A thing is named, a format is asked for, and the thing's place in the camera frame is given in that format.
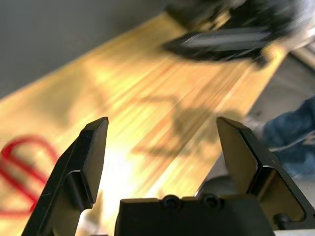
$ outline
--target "metal part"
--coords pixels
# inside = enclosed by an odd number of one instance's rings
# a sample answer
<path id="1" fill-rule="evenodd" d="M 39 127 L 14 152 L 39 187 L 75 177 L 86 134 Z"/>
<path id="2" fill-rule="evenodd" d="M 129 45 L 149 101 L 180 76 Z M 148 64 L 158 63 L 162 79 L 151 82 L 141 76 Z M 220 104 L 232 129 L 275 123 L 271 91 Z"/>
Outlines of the metal part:
<path id="1" fill-rule="evenodd" d="M 315 210 L 272 153 L 242 124 L 226 118 L 217 123 L 225 161 L 241 194 L 121 200 L 115 236 L 314 233 Z M 107 125 L 107 118 L 88 124 L 59 158 L 22 236 L 75 235 L 80 214 L 96 201 Z M 295 231 L 306 229 L 312 231 Z"/>
<path id="2" fill-rule="evenodd" d="M 58 159 L 22 236 L 74 236 L 103 170 L 107 118 L 89 123 Z"/>
<path id="3" fill-rule="evenodd" d="M 257 197 L 274 229 L 315 229 L 314 208 L 252 131 L 226 118 L 219 118 L 217 125 L 225 162 L 238 191 Z M 286 214 L 290 220 L 274 222 L 277 214 Z"/>
<path id="4" fill-rule="evenodd" d="M 182 198 L 176 213 L 164 200 L 121 200 L 115 236 L 274 236 L 259 202 L 251 195 Z"/>
<path id="5" fill-rule="evenodd" d="M 166 12 L 190 33 L 166 43 L 165 49 L 191 60 L 229 61 L 253 59 L 258 65 L 268 63 L 261 52 L 278 40 L 287 50 L 304 46 L 315 25 L 313 0 L 247 0 L 233 7 L 233 1 L 204 0 L 194 4 L 172 4 Z M 217 18 L 229 11 L 230 18 L 213 30 Z M 209 24 L 201 32 L 201 24 Z M 244 33 L 243 28 L 252 30 Z"/>

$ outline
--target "wooden surface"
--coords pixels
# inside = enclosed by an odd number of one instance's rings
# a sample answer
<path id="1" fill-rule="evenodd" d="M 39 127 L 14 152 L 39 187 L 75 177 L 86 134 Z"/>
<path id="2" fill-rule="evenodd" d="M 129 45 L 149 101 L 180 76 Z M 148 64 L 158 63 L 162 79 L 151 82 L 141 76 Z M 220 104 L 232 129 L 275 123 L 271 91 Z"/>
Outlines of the wooden surface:
<path id="1" fill-rule="evenodd" d="M 98 204 L 85 214 L 108 233 L 121 198 L 193 195 L 221 152 L 215 118 L 241 120 L 284 52 L 271 46 L 262 70 L 249 61 L 194 63 L 160 49 L 182 33 L 160 15 L 2 99 L 0 147 L 36 133 L 61 154 L 85 124 L 108 116 Z M 34 148 L 20 153 L 51 171 Z M 1 207 L 21 207 L 16 191 L 0 183 Z M 0 235 L 19 235 L 27 219 L 0 219 Z"/>

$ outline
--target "gray floor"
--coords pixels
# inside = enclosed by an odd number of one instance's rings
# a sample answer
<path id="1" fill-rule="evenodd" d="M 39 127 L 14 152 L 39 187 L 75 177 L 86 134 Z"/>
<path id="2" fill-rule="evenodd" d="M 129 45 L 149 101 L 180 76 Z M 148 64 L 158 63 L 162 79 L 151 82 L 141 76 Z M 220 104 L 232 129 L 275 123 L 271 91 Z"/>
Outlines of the gray floor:
<path id="1" fill-rule="evenodd" d="M 288 56 L 256 101 L 249 117 L 262 123 L 280 114 L 295 110 L 307 98 L 315 95 L 315 72 L 297 59 Z M 207 179 L 228 174 L 223 156 L 220 156 Z M 315 206 L 315 183 L 303 182 L 298 186 Z"/>

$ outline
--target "gray wall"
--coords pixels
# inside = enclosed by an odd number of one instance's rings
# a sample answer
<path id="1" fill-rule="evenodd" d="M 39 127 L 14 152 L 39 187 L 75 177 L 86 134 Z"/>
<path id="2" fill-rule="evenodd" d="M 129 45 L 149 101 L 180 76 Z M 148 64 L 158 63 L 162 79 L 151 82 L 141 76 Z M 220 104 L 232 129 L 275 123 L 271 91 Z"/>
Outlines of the gray wall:
<path id="1" fill-rule="evenodd" d="M 158 15 L 165 2 L 0 1 L 0 97 Z"/>

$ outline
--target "yellow wood plank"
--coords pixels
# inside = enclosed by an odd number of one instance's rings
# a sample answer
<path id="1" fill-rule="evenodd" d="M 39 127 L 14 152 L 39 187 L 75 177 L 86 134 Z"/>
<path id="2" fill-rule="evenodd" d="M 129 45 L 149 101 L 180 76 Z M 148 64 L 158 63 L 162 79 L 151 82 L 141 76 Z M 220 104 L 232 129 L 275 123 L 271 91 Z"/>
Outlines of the yellow wood plank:
<path id="1" fill-rule="evenodd" d="M 162 14 L 2 99 L 0 148 L 35 133 L 61 154 L 86 123 L 108 116 L 101 197 L 87 214 L 109 233 L 121 198 L 193 195 L 221 151 L 215 118 L 242 119 L 285 53 L 271 46 L 272 62 L 257 70 L 249 61 L 196 63 L 160 49 L 182 33 Z M 36 150 L 21 153 L 51 170 Z M 21 207 L 16 190 L 0 183 L 0 207 Z M 27 220 L 0 219 L 0 234 L 20 234 Z"/>

